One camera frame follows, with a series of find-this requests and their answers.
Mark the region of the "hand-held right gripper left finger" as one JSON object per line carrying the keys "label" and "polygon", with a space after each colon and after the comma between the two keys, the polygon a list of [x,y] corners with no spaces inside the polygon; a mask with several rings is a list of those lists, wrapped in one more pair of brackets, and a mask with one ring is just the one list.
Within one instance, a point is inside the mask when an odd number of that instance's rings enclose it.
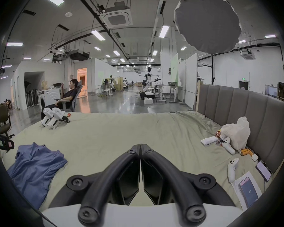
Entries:
{"label": "hand-held right gripper left finger", "polygon": [[78,220],[82,225],[97,225],[107,203],[129,206],[139,192],[140,145],[134,145],[104,171],[88,176],[71,176],[66,186],[82,196]]}

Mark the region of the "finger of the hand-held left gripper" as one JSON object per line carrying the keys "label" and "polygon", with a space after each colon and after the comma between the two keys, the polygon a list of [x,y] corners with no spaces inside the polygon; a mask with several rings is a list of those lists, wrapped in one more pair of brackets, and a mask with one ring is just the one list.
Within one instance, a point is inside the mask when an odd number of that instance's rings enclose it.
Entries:
{"label": "finger of the hand-held left gripper", "polygon": [[9,138],[0,137],[0,150],[10,151],[15,148],[15,144]]}

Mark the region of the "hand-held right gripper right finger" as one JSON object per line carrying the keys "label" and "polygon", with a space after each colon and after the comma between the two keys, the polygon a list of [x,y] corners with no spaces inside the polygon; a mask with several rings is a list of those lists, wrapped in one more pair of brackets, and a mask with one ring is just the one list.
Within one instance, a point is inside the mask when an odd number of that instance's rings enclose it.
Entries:
{"label": "hand-held right gripper right finger", "polygon": [[175,203],[185,224],[204,222],[207,214],[201,196],[216,185],[212,175],[182,172],[146,144],[140,145],[140,164],[144,192],[155,206]]}

